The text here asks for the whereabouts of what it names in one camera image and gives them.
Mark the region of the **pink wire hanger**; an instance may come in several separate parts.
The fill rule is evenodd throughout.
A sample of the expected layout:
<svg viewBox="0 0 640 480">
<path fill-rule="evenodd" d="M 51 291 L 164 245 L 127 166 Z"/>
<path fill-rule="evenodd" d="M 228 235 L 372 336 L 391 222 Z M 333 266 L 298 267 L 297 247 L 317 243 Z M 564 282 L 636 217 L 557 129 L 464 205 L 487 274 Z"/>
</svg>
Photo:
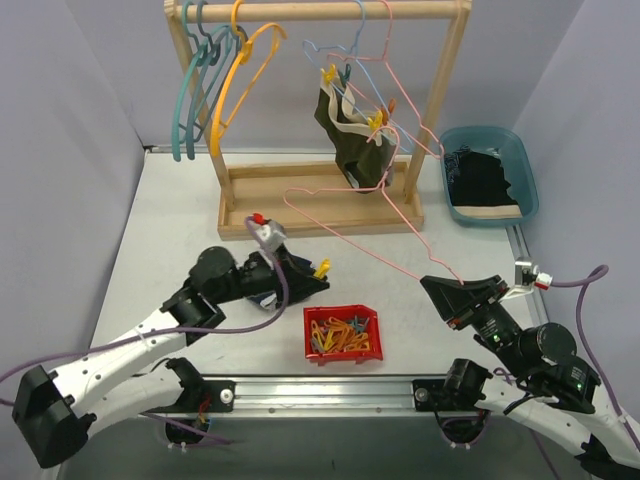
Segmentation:
<svg viewBox="0 0 640 480">
<path fill-rule="evenodd" d="M 426 247 L 427 249 L 427 254 L 428 254 L 428 258 L 431 262 L 437 263 L 439 265 L 442 265 L 443 267 L 445 267 L 455 278 L 455 280 L 460 284 L 463 285 L 464 284 L 464 280 L 462 279 L 462 277 L 460 275 L 458 275 L 452 267 L 450 267 L 446 262 L 444 262 L 443 260 L 440 260 L 436 257 L 433 256 L 432 254 L 432 248 L 430 246 L 430 244 L 428 243 L 428 241 L 422 236 L 422 234 L 417 230 L 417 228 L 411 223 L 411 221 L 402 213 L 402 211 L 400 210 L 400 208 L 391 200 L 391 198 L 389 197 L 389 195 L 386 193 L 385 190 L 385 182 L 386 179 L 388 177 L 389 171 L 391 170 L 391 168 L 394 166 L 394 160 L 396 158 L 397 155 L 397 151 L 399 149 L 400 146 L 400 137 L 399 134 L 397 133 L 397 130 L 395 127 L 392 126 L 381 126 L 378 127 L 376 130 L 373 131 L 373 133 L 367 138 L 367 142 L 370 143 L 373 139 L 373 137 L 378 134 L 379 132 L 381 132 L 382 130 L 389 130 L 393 135 L 396 136 L 396 146 L 395 149 L 392 153 L 391 156 L 391 160 L 389 161 L 383 176 L 381 178 L 381 180 L 379 181 L 379 183 L 372 188 L 358 188 L 357 192 L 376 192 L 379 191 L 382 195 L 382 197 L 384 198 L 384 200 L 389 204 L 389 206 L 395 211 L 395 213 L 400 217 L 400 219 L 407 225 L 407 227 L 418 237 L 418 239 L 421 241 L 421 243 Z M 283 194 L 283 201 L 284 203 L 292 208 L 294 211 L 296 211 L 297 213 L 301 214 L 303 217 L 305 217 L 307 220 L 310 220 L 312 223 L 314 223 L 315 225 L 317 225 L 318 227 L 328 231 L 329 233 L 337 236 L 338 238 L 346 241 L 347 243 L 349 243 L 350 245 L 358 248 L 359 250 L 363 251 L 364 253 L 376 258 L 377 260 L 382 261 L 383 263 L 385 263 L 386 265 L 391 266 L 392 268 L 400 271 L 401 273 L 404 273 L 406 275 L 408 275 L 411 278 L 414 278 L 416 280 L 419 280 L 419 277 L 416 276 L 415 274 L 409 272 L 408 270 L 400 267 L 399 265 L 383 258 L 380 255 L 377 255 L 375 253 L 373 253 L 372 251 L 354 243 L 351 240 L 347 240 L 346 236 L 347 235 L 363 235 L 363 234 L 369 234 L 369 233 L 393 233 L 395 228 L 397 228 L 400 225 L 399 221 L 395 221 L 395 220 L 391 220 L 390 218 L 382 218 L 381 216 L 372 216 L 370 211 L 365 210 L 363 212 L 363 215 L 358 217 L 358 218 L 354 218 L 354 219 L 350 219 L 350 220 L 330 220 L 328 224 L 322 223 L 321 221 L 317 220 L 316 218 L 312 217 L 310 214 L 308 214 L 307 212 L 305 212 L 304 210 L 298 208 L 297 206 L 295 206 L 293 203 L 291 203 L 289 201 L 289 199 L 287 198 L 287 194 L 291 191 L 294 192 L 301 192 L 301 193 L 305 193 L 311 196 L 315 196 L 318 193 L 336 193 L 336 192 L 347 192 L 347 189 L 339 189 L 339 188 L 320 188 L 317 189 L 315 191 L 311 191 L 305 188 L 300 188 L 300 187 L 290 187 L 287 188 Z"/>
<path fill-rule="evenodd" d="M 365 74 L 365 77 L 367 78 L 367 80 L 369 81 L 370 85 L 372 86 L 375 95 L 382 102 L 382 106 L 378 109 L 378 111 L 382 111 L 383 112 L 383 115 L 384 115 L 383 125 L 391 125 L 391 126 L 394 126 L 394 127 L 398 127 L 399 124 L 397 122 L 394 122 L 391 119 L 391 117 L 387 117 L 386 116 L 385 108 L 386 108 L 388 103 L 386 103 L 386 101 L 382 97 L 381 93 L 377 89 L 373 79 L 371 78 L 368 70 L 366 69 L 366 67 L 364 65 L 365 62 L 378 62 L 378 63 L 383 64 L 386 67 L 389 75 L 391 76 L 391 78 L 395 82 L 396 86 L 400 90 L 400 92 L 401 92 L 402 96 L 404 97 L 404 99 L 406 100 L 407 104 L 411 107 L 411 109 L 414 112 L 415 116 L 419 120 L 419 132 L 418 132 L 418 134 L 423 136 L 424 139 L 419 140 L 418 138 L 408 134 L 403 129 L 401 129 L 401 132 L 405 135 L 405 137 L 407 139 L 410 139 L 412 141 L 412 144 L 415 147 L 421 147 L 427 154 L 433 156 L 435 159 L 442 160 L 443 156 L 445 154 L 444 147 L 442 146 L 442 144 L 441 144 L 440 140 L 438 139 L 438 137 L 432 132 L 432 130 L 429 127 L 426 126 L 425 121 L 422 119 L 421 115 L 419 114 L 416 105 L 412 101 L 411 97 L 409 96 L 409 94 L 405 90 L 404 86 L 400 82 L 399 78 L 396 76 L 393 68 L 391 67 L 391 65 L 389 63 L 389 60 L 388 60 L 388 48 L 389 48 L 389 43 L 390 43 L 390 40 L 391 40 L 391 34 L 392 34 L 394 18 L 393 18 L 391 4 L 386 0 L 381 0 L 381 3 L 386 7 L 387 12 L 389 14 L 389 26 L 388 26 L 388 30 L 387 30 L 385 43 L 384 43 L 384 50 L 383 50 L 381 56 L 380 57 L 358 56 L 358 45 L 359 45 L 360 33 L 357 32 L 356 36 L 355 36 L 354 44 L 352 46 L 352 49 L 345 52 L 345 56 L 342 58 L 342 61 L 345 64 L 349 63 L 349 62 L 354 62 L 356 65 L 358 65 L 361 68 L 361 70 Z"/>
</svg>

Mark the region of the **teal clip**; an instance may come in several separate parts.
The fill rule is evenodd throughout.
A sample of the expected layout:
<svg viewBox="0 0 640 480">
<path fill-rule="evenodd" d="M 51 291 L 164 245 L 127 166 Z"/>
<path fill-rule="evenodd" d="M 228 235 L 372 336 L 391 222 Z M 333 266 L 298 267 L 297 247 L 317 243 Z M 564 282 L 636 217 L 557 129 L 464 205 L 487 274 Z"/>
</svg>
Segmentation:
<svg viewBox="0 0 640 480">
<path fill-rule="evenodd" d="M 351 76 L 351 65 L 349 63 L 346 63 L 344 66 L 344 70 L 343 71 L 339 71 L 339 78 L 341 81 L 341 84 L 343 87 L 345 87 L 349 80 L 350 80 L 350 76 Z"/>
</svg>

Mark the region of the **grey underwear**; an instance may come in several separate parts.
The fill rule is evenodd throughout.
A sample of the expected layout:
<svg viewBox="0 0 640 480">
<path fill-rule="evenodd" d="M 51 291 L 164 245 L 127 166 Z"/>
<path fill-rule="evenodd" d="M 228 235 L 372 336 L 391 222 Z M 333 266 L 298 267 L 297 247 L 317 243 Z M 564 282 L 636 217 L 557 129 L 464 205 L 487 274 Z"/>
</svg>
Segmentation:
<svg viewBox="0 0 640 480">
<path fill-rule="evenodd" d="M 367 138 L 372 134 L 366 116 L 355 109 L 355 97 L 349 87 L 341 94 L 338 103 L 336 128 L 343 141 L 340 147 L 342 170 L 352 188 L 372 188 L 381 180 L 391 160 L 397 140 L 389 130 L 376 134 L 370 143 Z M 385 186 L 394 179 L 393 167 L 389 171 Z"/>
</svg>

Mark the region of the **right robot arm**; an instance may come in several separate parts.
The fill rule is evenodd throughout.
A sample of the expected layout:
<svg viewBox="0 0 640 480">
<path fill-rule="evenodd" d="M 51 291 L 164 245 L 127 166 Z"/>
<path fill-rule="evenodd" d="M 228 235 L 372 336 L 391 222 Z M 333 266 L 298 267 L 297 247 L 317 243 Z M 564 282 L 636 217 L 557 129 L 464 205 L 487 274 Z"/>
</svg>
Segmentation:
<svg viewBox="0 0 640 480">
<path fill-rule="evenodd" d="M 447 326 L 472 328 L 512 377 L 457 358 L 442 389 L 450 406 L 501 413 L 562 446 L 597 478 L 638 478 L 639 425 L 615 411 L 568 329 L 552 322 L 521 327 L 502 304 L 509 288 L 498 275 L 464 283 L 424 276 L 420 283 Z"/>
</svg>

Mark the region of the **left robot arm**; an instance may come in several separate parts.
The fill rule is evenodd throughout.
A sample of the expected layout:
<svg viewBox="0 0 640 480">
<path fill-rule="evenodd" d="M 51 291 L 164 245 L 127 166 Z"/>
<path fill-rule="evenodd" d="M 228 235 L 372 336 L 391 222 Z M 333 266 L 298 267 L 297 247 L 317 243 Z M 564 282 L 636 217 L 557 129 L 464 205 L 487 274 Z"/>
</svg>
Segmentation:
<svg viewBox="0 0 640 480">
<path fill-rule="evenodd" d="M 191 346 L 225 319 L 221 305 L 274 296 L 280 308 L 329 287 L 329 260 L 318 266 L 285 246 L 264 249 L 238 264 L 224 247 L 204 250 L 183 286 L 118 339 L 46 370 L 23 373 L 12 418 L 43 469 L 64 463 L 99 430 L 147 410 L 196 408 L 201 374 L 171 353 Z"/>
</svg>

